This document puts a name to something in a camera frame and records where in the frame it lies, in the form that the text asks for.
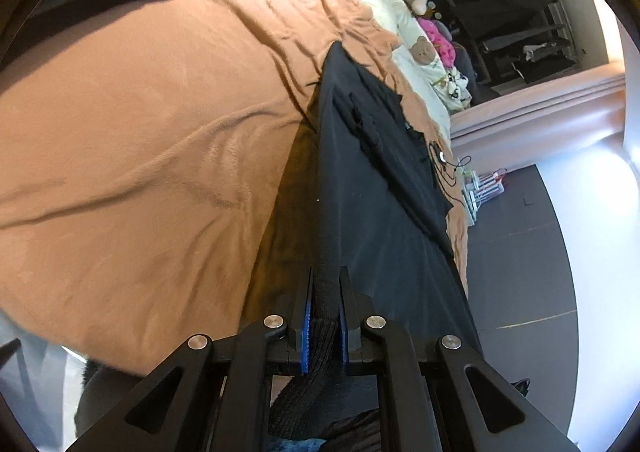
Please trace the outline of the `black long sleeve shirt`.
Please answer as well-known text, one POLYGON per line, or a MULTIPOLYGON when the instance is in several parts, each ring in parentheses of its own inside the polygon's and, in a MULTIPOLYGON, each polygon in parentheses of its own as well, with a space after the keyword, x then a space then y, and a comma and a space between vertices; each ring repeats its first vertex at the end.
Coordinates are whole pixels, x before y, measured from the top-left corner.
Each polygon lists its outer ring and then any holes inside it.
POLYGON ((424 135, 400 97, 341 44, 323 64, 319 114, 319 271, 310 308, 309 370, 277 398, 271 435, 302 440, 372 406, 370 380, 345 376, 342 274, 381 316, 418 342, 455 334, 477 347, 424 135))

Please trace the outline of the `white bedside drawer cabinet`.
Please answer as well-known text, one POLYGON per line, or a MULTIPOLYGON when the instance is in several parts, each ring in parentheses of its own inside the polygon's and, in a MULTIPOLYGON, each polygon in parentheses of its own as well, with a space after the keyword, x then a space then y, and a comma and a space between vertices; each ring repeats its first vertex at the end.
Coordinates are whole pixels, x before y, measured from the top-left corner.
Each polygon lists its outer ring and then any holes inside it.
POLYGON ((476 224, 477 212, 480 209, 478 194, 480 194, 480 180, 476 172, 464 170, 461 173, 462 193, 466 211, 466 224, 473 227, 476 224))

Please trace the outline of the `black white patterned cushion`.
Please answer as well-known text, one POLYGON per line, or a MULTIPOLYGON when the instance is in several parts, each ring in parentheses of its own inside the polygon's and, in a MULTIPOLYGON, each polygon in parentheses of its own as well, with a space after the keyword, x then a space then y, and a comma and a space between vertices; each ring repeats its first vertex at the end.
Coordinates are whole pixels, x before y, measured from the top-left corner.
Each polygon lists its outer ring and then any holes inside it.
POLYGON ((462 112, 471 106, 472 94, 469 92, 468 85, 469 79, 457 68, 446 70, 444 77, 438 82, 439 97, 450 115, 462 112))

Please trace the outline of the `orange fleece blanket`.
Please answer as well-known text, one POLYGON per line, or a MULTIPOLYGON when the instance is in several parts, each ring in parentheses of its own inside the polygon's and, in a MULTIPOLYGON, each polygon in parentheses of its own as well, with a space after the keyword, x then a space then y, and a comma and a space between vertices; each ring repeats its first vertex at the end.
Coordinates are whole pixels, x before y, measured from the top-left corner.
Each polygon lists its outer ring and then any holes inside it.
POLYGON ((1 74, 1 308, 131 374, 233 335, 316 260, 317 116, 340 42, 448 146, 359 0, 150 0, 1 74))

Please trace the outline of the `bear print pillow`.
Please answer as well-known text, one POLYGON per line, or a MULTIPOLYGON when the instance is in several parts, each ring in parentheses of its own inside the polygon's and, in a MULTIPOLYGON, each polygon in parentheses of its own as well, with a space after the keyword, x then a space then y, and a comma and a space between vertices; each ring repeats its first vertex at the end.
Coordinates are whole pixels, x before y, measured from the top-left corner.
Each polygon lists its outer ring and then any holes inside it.
POLYGON ((392 12, 397 35, 408 49, 411 61, 418 66, 421 79, 439 97, 437 84, 449 68, 442 65, 438 53, 418 23, 419 18, 433 20, 434 1, 428 0, 428 9, 424 16, 415 16, 403 0, 384 0, 384 4, 392 12))

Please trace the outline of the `pink curtain right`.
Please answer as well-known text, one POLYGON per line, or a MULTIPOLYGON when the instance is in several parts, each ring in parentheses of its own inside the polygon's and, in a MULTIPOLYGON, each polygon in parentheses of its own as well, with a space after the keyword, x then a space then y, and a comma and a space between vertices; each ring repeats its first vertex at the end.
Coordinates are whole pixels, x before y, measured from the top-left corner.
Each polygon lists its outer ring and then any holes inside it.
POLYGON ((480 174, 513 172, 619 134, 625 106, 624 64, 604 64, 454 114, 451 147, 480 174))

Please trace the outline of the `pink plush blanket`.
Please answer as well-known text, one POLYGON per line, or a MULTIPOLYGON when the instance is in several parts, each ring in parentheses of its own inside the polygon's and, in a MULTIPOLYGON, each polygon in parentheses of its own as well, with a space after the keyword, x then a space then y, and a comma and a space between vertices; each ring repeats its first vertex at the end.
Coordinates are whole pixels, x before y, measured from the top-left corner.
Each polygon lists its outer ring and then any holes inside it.
POLYGON ((418 23, 438 53, 442 65, 445 68, 453 68, 456 50, 449 37, 442 32, 442 24, 423 18, 419 18, 418 23))

